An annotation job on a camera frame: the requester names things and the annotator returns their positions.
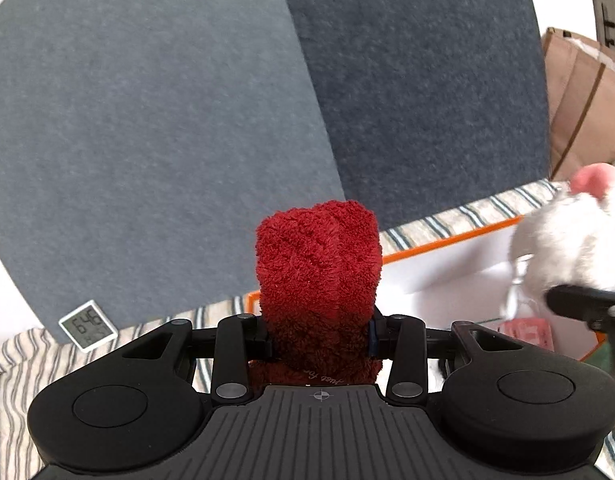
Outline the brown paper bag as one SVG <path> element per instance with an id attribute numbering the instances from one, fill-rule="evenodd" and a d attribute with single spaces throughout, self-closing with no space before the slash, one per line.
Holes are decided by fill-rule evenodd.
<path id="1" fill-rule="evenodd" d="M 615 51 L 569 30 L 542 36 L 550 130 L 550 177 L 615 162 Z"/>

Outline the striped bed sheet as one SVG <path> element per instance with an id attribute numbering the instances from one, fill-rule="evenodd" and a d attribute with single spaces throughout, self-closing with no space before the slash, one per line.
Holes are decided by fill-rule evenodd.
<path id="1" fill-rule="evenodd" d="M 400 256 L 409 248 L 528 214 L 547 204 L 562 188 L 560 182 L 539 180 L 385 230 L 380 233 L 382 253 Z M 155 320 L 125 328 L 116 341 L 91 354 L 73 344 L 58 344 L 44 328 L 32 328 L 1 344 L 0 479 L 29 479 L 42 468 L 28 433 L 27 410 L 43 388 L 160 324 Z"/>

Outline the orange cardboard box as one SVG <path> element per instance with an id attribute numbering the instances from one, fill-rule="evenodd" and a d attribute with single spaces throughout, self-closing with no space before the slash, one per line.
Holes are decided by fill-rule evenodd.
<path id="1" fill-rule="evenodd" d="M 548 321 L 557 352 L 586 359 L 603 337 L 531 298 L 521 283 L 524 264 L 508 261 L 519 222 L 508 219 L 385 256 L 376 306 L 384 315 L 413 315 L 432 328 L 460 320 L 495 328 L 507 318 L 538 316 Z"/>

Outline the red fluffy towel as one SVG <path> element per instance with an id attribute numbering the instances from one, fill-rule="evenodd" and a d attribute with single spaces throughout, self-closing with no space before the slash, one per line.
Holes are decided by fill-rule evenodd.
<path id="1" fill-rule="evenodd" d="M 375 215 L 355 200 L 292 208 L 257 229 L 260 308 L 278 360 L 250 362 L 254 389 L 371 385 L 368 354 L 382 268 Z"/>

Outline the white digital clock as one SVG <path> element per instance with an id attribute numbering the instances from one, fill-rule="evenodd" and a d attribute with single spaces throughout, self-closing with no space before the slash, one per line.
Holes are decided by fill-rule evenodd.
<path id="1" fill-rule="evenodd" d="M 116 326 L 93 299 L 60 318 L 58 325 L 83 353 L 115 341 L 119 335 Z"/>

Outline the white plush toy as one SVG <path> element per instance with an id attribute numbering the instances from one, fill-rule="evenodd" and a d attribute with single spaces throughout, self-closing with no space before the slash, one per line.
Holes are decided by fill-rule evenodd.
<path id="1" fill-rule="evenodd" d="M 513 284 L 504 320 L 528 300 L 536 310 L 557 285 L 615 292 L 615 167 L 599 162 L 577 170 L 555 197 L 526 214 L 508 249 Z"/>

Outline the pink tissue pack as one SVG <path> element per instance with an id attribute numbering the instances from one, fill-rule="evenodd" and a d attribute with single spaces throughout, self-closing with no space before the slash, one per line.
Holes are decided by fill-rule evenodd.
<path id="1" fill-rule="evenodd" d="M 554 351 L 551 326 L 545 318 L 513 318 L 498 326 L 497 330 L 508 337 Z"/>

